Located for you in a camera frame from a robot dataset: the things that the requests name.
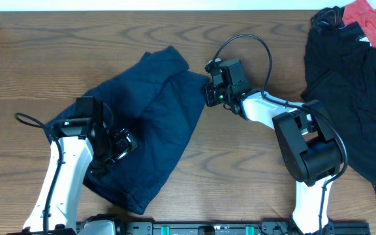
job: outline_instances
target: red cloth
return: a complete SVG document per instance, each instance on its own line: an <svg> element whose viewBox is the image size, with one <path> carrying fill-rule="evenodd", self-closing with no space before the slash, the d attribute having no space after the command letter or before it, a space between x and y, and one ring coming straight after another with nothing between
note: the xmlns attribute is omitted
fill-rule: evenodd
<svg viewBox="0 0 376 235"><path fill-rule="evenodd" d="M372 46L376 48L376 10L366 0L356 0L345 7L343 23L350 25L358 22L368 37Z"/></svg>

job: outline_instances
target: pile of clothes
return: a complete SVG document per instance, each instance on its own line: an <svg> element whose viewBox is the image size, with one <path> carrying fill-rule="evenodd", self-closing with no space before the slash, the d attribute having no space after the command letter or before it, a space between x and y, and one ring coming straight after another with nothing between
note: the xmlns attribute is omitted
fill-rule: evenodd
<svg viewBox="0 0 376 235"><path fill-rule="evenodd" d="M349 164L376 193L376 10L366 0L311 19L305 47L305 101L326 107Z"/></svg>

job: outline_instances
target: blue fabric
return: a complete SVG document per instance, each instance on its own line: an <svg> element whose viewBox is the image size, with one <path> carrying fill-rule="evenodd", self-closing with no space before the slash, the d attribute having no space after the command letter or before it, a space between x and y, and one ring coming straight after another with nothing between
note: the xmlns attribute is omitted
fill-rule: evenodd
<svg viewBox="0 0 376 235"><path fill-rule="evenodd" d="M179 161L204 107L201 88L209 79L187 71L187 62L173 47L146 53L135 66L86 92L110 106L111 133L128 128L139 148L84 185L130 212L143 214ZM74 104L49 122L74 114ZM104 109L104 122L110 115Z"/></svg>

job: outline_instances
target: white background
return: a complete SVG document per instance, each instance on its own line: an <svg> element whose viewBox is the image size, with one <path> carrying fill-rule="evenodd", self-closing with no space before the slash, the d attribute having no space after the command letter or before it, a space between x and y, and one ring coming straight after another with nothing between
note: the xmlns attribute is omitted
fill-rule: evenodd
<svg viewBox="0 0 376 235"><path fill-rule="evenodd" d="M0 0L0 11L23 10L320 10L353 0ZM376 0L368 0L376 9Z"/></svg>

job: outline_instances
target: wooden tabletop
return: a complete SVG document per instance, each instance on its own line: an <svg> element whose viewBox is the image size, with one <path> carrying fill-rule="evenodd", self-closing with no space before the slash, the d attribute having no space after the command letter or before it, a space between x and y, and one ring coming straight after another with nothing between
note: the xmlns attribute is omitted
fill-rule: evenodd
<svg viewBox="0 0 376 235"><path fill-rule="evenodd" d="M300 101L305 89L304 46L316 11L246 12L0 12L0 234L20 231L48 167L41 130L13 118L24 112L49 121L88 89L123 72L144 52L173 45L191 66L203 66L239 33L262 37L274 60L268 91ZM239 39L222 58L242 59L261 86L268 59L256 41ZM295 181L273 130L222 106L205 107L177 167L143 216L156 221L257 221L288 218ZM78 219L129 215L83 188ZM331 191L333 220L367 221L376 234L370 182L348 169Z"/></svg>

